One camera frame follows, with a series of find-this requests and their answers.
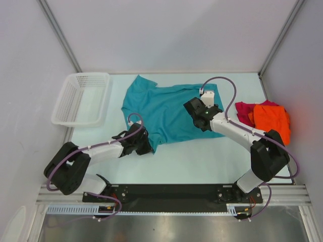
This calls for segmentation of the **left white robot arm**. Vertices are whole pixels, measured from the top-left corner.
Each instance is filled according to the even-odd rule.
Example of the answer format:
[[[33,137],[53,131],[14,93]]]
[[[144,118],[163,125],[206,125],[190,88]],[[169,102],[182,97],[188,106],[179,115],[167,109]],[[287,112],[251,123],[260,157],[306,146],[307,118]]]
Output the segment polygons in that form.
[[[47,189],[60,191],[64,195],[92,192],[100,201],[107,201],[112,195],[110,182],[102,175],[88,174],[88,168],[132,152],[144,155],[152,151],[148,131],[139,123],[131,125],[129,130],[113,136],[112,140],[105,143],[79,148],[73,142],[66,142],[43,172],[47,178]]]

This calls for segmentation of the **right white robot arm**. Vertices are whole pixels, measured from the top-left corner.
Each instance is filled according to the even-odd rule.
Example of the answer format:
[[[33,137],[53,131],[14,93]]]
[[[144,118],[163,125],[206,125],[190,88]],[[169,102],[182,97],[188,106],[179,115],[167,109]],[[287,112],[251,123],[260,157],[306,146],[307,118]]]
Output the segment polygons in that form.
[[[236,201],[245,202],[255,187],[270,181],[289,163],[288,152],[277,131],[251,130],[244,124],[234,124],[218,105],[207,107],[197,97],[184,107],[197,128],[222,134],[249,151],[251,168],[235,182]]]

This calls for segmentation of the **teal t shirt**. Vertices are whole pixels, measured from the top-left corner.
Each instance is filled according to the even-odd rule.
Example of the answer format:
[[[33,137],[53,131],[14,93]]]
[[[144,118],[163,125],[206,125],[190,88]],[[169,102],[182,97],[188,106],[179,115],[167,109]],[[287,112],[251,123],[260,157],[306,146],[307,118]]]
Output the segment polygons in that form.
[[[201,84],[158,87],[156,82],[137,76],[121,108],[125,121],[143,120],[153,150],[161,144],[221,138],[222,134],[196,128],[184,108],[187,101],[199,97],[200,87]]]

